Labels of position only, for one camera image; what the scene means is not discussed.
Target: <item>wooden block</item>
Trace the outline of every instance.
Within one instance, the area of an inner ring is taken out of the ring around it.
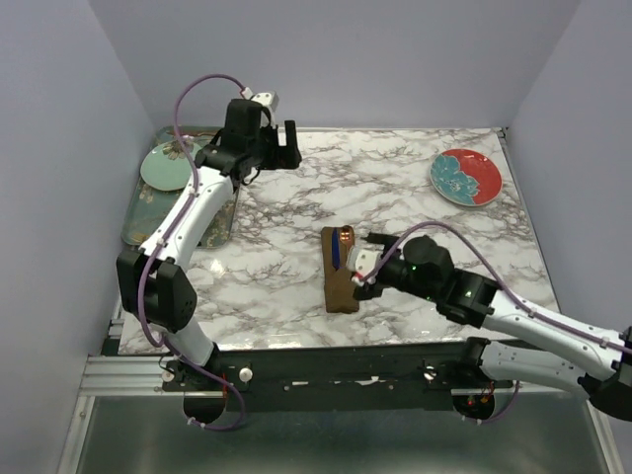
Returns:
[[[334,267],[332,250],[334,230],[337,231],[339,267]],[[356,243],[354,229],[343,227],[323,227],[320,233],[323,249],[323,270],[325,273],[325,310],[328,313],[355,313],[359,311],[359,301],[354,300],[356,285],[351,281],[352,273],[347,270],[347,255]]]

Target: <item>cable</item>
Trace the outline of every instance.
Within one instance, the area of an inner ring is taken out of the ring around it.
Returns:
[[[140,281],[138,283],[138,296],[137,296],[137,303],[136,303],[138,307],[138,321],[140,321],[140,327],[142,328],[142,332],[145,335],[145,338],[147,338],[147,341],[149,341],[149,344],[151,344],[154,348],[162,348],[165,345],[165,338],[164,336],[161,336],[161,338],[156,341],[153,335],[151,334],[151,329],[149,329],[149,324],[147,322],[147,315],[145,314],[145,286],[147,285],[147,280],[149,279],[151,268],[153,267],[154,262],[158,258],[160,251],[167,246],[168,244],[167,240],[169,239],[169,237],[171,237],[171,234],[173,233],[173,231],[176,230],[176,227],[182,221],[183,217],[187,214],[187,212],[189,212],[189,209],[193,205],[194,201],[196,200],[196,196],[198,194],[198,184],[199,184],[198,168],[196,167],[196,162],[194,160],[194,157],[191,156],[189,147],[185,143],[185,140],[183,139],[182,135],[180,134],[180,126],[178,125],[178,111],[180,110],[180,103],[185,98],[185,96],[190,92],[190,90],[193,87],[195,87],[197,84],[204,82],[208,79],[226,79],[231,82],[234,82],[239,87],[240,92],[243,92],[246,89],[246,86],[244,86],[241,82],[239,82],[237,79],[235,79],[232,76],[228,76],[226,74],[207,74],[205,76],[198,78],[197,80],[192,82],[189,86],[187,86],[187,88],[185,88],[185,90],[180,94],[180,96],[178,97],[178,100],[176,101],[176,106],[174,107],[174,134],[176,135],[176,139],[178,140],[178,143],[180,143],[182,150],[185,152],[185,155],[187,156],[187,161],[189,161],[189,165],[191,166],[192,175],[194,178],[194,182],[193,182],[194,185],[193,185],[192,191],[189,194],[189,197],[187,197],[187,201],[182,206],[182,208],[180,209],[180,211],[178,212],[174,220],[171,222],[169,227],[167,227],[167,230],[163,232],[162,240],[159,241],[158,245],[156,245],[156,248],[149,256],[149,259],[147,259],[147,263],[143,267],[142,273],[140,274]]]
[[[266,119],[268,119],[268,125],[272,126],[273,125],[273,115],[270,113],[270,109],[268,109],[266,106],[264,106],[263,113],[264,113],[264,116],[266,116]]]
[[[210,144],[211,145],[216,145],[217,141],[219,141],[219,138],[221,138],[221,132],[224,131],[223,128],[219,129],[215,135],[210,139]]]
[[[255,176],[250,180],[250,181],[246,181],[246,180],[242,180],[241,184],[244,186],[250,186],[254,183],[254,181],[259,178],[259,175],[261,174],[261,168],[257,168],[257,173],[255,173]]]
[[[174,372],[171,368],[169,368],[167,365],[163,365],[162,361],[165,357],[169,357],[172,356],[173,354],[171,354],[171,352],[168,353],[163,353],[162,355],[160,355],[160,358],[158,359],[158,366],[160,368],[162,368],[164,371],[171,373],[172,375],[175,375],[176,372]]]
[[[205,423],[199,422],[195,418],[189,418],[189,423],[191,423],[192,425],[196,425],[197,427],[200,427],[204,430],[209,430],[210,432],[229,432],[231,430],[236,429],[241,424],[244,417],[246,417],[246,401],[244,400],[244,397],[242,396],[242,394],[239,393],[239,390],[237,390],[233,386],[233,384],[228,382],[227,380],[224,380],[223,378],[218,377],[214,373],[210,373],[208,370],[205,370],[204,368],[200,367],[196,363],[193,363],[190,360],[188,360],[184,355],[182,355],[181,352],[179,352],[176,348],[174,348],[173,345],[168,340],[165,341],[165,346],[169,349],[169,351],[171,351],[174,354],[175,357],[179,358],[182,362],[184,362],[190,368],[210,378],[211,380],[217,383],[220,383],[222,386],[226,387],[228,390],[233,392],[235,394],[235,397],[239,401],[239,417],[230,425],[225,425],[225,426],[207,425]]]
[[[497,413],[493,417],[488,418],[487,420],[474,420],[474,419],[470,419],[470,420],[472,420],[477,425],[489,425],[490,423],[497,422],[502,417],[504,417],[509,412],[509,410],[514,406],[519,390],[520,390],[520,381],[517,380],[515,382],[515,388],[513,389],[512,398],[507,403],[507,405],[505,405],[505,408],[503,408],[503,410],[501,410],[499,413]]]
[[[481,392],[481,397],[483,397],[481,400],[484,402],[487,402],[492,397],[492,395],[494,395],[494,390],[495,390],[494,381],[492,380],[490,382],[489,387],[485,387],[483,391]]]
[[[489,263],[489,261],[483,257],[483,254],[481,254],[476,247],[474,247],[474,245],[465,238],[465,236],[463,236],[458,230],[454,229],[453,227],[449,226],[448,224],[445,224],[443,222],[438,222],[436,220],[429,220],[426,222],[420,222],[419,224],[414,225],[413,227],[411,227],[410,229],[408,229],[406,232],[404,232],[399,239],[397,239],[397,241],[391,246],[391,248],[388,250],[388,252],[386,252],[386,254],[384,254],[384,257],[382,257],[382,259],[377,263],[377,265],[375,265],[375,268],[369,272],[367,275],[365,275],[363,278],[360,279],[360,281],[367,281],[369,278],[374,277],[375,275],[377,275],[377,272],[379,272],[379,270],[386,264],[386,262],[388,262],[388,260],[393,256],[393,254],[397,251],[397,248],[404,242],[404,240],[406,240],[406,238],[411,235],[413,232],[423,229],[425,227],[441,227],[443,229],[446,229],[448,231],[450,231],[451,233],[453,233],[454,235],[456,235],[461,242],[463,242],[465,244],[465,246],[470,249],[472,251],[472,253],[474,255],[476,255],[476,257],[478,258],[478,260],[481,261],[481,263],[483,264],[483,266],[485,266],[485,268],[487,269],[487,271],[492,275],[492,277],[494,277],[494,279],[496,280],[496,282],[498,283],[499,287],[501,288],[502,291],[504,291],[507,296],[510,298],[510,300],[515,304],[515,306],[517,306],[518,308],[520,308],[522,311],[525,311],[526,313],[529,314],[529,316],[534,317],[535,319],[539,319],[540,321],[553,326],[554,328],[560,329],[562,331],[566,331],[569,334],[572,334],[574,336],[577,336],[579,338],[583,338],[587,341],[591,341],[593,343],[597,343],[601,346],[607,346],[611,349],[615,349],[616,351],[620,351],[621,353],[625,353],[628,354],[629,356],[632,356],[632,349],[628,349],[626,347],[623,346],[619,346],[618,344],[614,344],[611,341],[605,341],[602,338],[598,337],[598,336],[593,336],[592,334],[589,333],[585,333],[584,331],[581,331],[579,329],[575,329],[567,324],[564,324],[560,321],[557,321],[553,318],[549,318],[548,316],[543,315],[542,313],[538,313],[537,311],[533,311],[531,308],[529,308],[526,304],[524,304],[522,302],[522,300],[520,298],[518,298],[509,288],[509,286],[505,283],[505,281],[501,278],[501,276],[498,274],[498,272],[496,272],[496,270],[494,270],[494,267],[492,267],[492,265]]]
[[[190,90],[193,87],[195,87],[197,84],[199,84],[201,82],[204,82],[204,81],[206,81],[208,79],[227,79],[227,80],[235,83],[239,87],[240,92],[243,93],[246,90],[246,87],[241,82],[239,82],[237,79],[235,79],[232,76],[228,76],[226,74],[208,74],[206,76],[202,76],[202,77],[198,78],[196,81],[194,81],[189,86],[187,86],[187,88],[178,97],[178,100],[176,101],[176,105],[174,107],[174,134],[176,135],[176,139],[178,140],[178,143],[180,143],[181,148],[184,150],[185,155],[187,156],[187,161],[189,162],[189,165],[191,166],[192,176],[193,176],[193,180],[194,180],[194,182],[193,182],[193,189],[190,192],[189,197],[187,197],[187,200],[185,201],[185,204],[182,206],[182,208],[176,214],[176,217],[174,218],[174,220],[167,227],[167,229],[163,232],[162,239],[159,240],[158,244],[156,245],[156,248],[153,250],[153,252],[149,256],[149,258],[147,259],[147,262],[145,263],[145,266],[142,269],[142,273],[140,275],[140,281],[138,283],[137,307],[138,307],[138,320],[140,321],[140,326],[142,328],[142,332],[145,335],[145,337],[147,338],[147,341],[149,341],[149,344],[151,344],[154,348],[161,348],[163,346],[166,346],[174,354],[174,356],[178,357],[182,362],[187,364],[193,370],[196,370],[197,372],[199,372],[202,375],[210,378],[211,380],[214,380],[215,382],[220,383],[221,385],[223,385],[224,387],[228,388],[229,390],[231,390],[236,395],[237,400],[239,400],[240,414],[239,414],[239,418],[234,423],[232,423],[231,425],[216,427],[216,426],[206,425],[204,423],[200,423],[200,422],[198,422],[196,420],[190,420],[190,423],[193,423],[193,424],[195,424],[195,425],[197,425],[197,426],[199,426],[201,428],[204,428],[205,430],[214,431],[214,432],[224,432],[224,431],[229,431],[229,430],[235,429],[242,422],[244,417],[246,416],[246,403],[244,401],[244,398],[239,393],[239,390],[237,390],[228,381],[224,380],[221,377],[218,377],[217,375],[214,375],[214,374],[210,373],[209,371],[205,370],[204,368],[200,367],[199,365],[197,365],[197,364],[193,363],[192,361],[188,360],[164,336],[161,336],[161,338],[159,340],[155,340],[153,335],[151,334],[151,330],[149,329],[149,324],[147,322],[147,316],[145,314],[145,298],[144,298],[144,296],[145,296],[145,287],[147,285],[147,280],[149,278],[149,274],[151,272],[151,268],[154,265],[154,262],[158,258],[159,254],[160,254],[160,251],[168,245],[169,237],[171,237],[171,234],[174,232],[174,230],[176,229],[178,224],[182,221],[183,217],[187,214],[187,212],[189,212],[189,210],[191,209],[191,206],[193,205],[193,203],[196,200],[196,197],[198,195],[198,186],[199,186],[198,168],[196,167],[196,162],[194,160],[194,157],[191,156],[191,152],[189,151],[189,148],[186,145],[186,143],[185,143],[185,141],[184,141],[184,139],[182,137],[182,134],[180,133],[180,126],[178,125],[178,112],[180,110],[180,104],[181,104],[182,100],[185,98],[185,96],[187,96],[187,94],[190,92]]]

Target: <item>floral pattern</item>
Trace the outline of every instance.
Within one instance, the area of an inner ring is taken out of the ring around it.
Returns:
[[[446,198],[465,205],[474,205],[478,194],[478,181],[461,171],[454,156],[438,155],[431,167],[431,179]]]
[[[191,153],[192,151],[194,151],[194,141],[190,136],[183,136],[183,141],[185,142],[185,145],[187,146],[187,150],[189,151],[189,153]],[[162,148],[162,152],[167,155],[167,158],[169,158],[170,160],[176,160],[178,158],[186,158],[187,155],[185,154],[184,150],[182,149],[182,146],[180,145],[180,142],[178,140],[173,140],[170,141],[169,143],[167,143],[163,148]]]
[[[204,147],[216,134],[217,129],[181,127],[181,132],[185,134],[183,135],[185,143],[187,145],[191,144],[191,149],[193,149],[194,143]],[[185,158],[186,155],[182,152],[182,147],[174,136],[173,128],[165,127],[160,129],[154,137],[152,148],[162,143],[167,143],[165,149],[168,151],[164,151],[164,154],[167,155],[169,159]],[[132,246],[142,244],[158,228],[180,194],[181,191],[165,193],[154,190],[145,184],[142,178],[139,178],[134,197],[125,216],[125,224],[121,233],[122,240]],[[202,235],[200,242],[201,248],[218,248],[228,241],[232,231],[233,216],[238,195],[239,191],[234,194],[232,200],[227,202],[219,209],[217,214],[215,214],[215,218]]]

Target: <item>red and teal plate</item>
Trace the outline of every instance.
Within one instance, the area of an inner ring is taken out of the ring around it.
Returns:
[[[434,158],[431,181],[446,199],[460,205],[484,205],[494,200],[503,188],[496,165],[473,150],[447,150]]]

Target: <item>plate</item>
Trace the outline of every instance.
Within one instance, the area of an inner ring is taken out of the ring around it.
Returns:
[[[503,188],[503,177],[494,162],[463,148],[443,151],[434,158],[431,181],[444,198],[470,206],[491,202]]]
[[[190,137],[184,137],[185,144],[195,158],[201,146]],[[140,165],[143,181],[159,191],[183,189],[191,176],[191,165],[178,140],[162,143],[151,150]]]
[[[200,148],[204,148],[215,136],[219,127],[181,125],[180,130],[183,136],[191,138]],[[174,136],[174,130],[171,126],[159,129],[156,131],[151,148],[173,141]],[[141,245],[165,220],[165,217],[167,217],[167,214],[181,194],[182,190],[172,192],[159,191],[149,186],[139,176],[136,182],[136,190],[127,207],[125,223],[120,234],[123,242],[133,247]],[[239,190],[215,214],[215,217],[208,224],[200,239],[200,245],[198,246],[200,249],[217,249],[228,242],[232,234],[238,198]]]

